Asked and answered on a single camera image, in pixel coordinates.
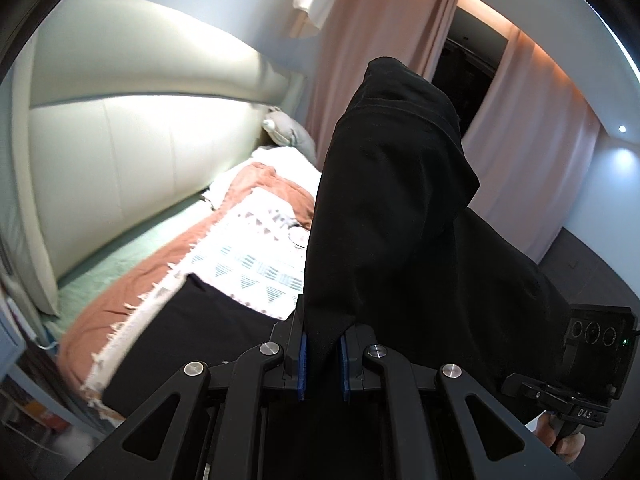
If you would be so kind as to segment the person's right hand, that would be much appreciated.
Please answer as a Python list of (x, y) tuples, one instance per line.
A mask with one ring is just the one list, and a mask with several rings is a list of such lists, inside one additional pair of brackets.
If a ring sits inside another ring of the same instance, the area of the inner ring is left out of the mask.
[[(534, 435), (541, 440), (547, 448), (551, 448), (556, 440), (556, 433), (551, 426), (552, 418), (553, 416), (551, 414), (543, 412), (537, 418), (536, 428), (534, 430)], [(564, 463), (570, 465), (578, 459), (585, 444), (586, 436), (582, 432), (571, 434), (558, 443), (555, 448), (555, 454), (559, 456)]]

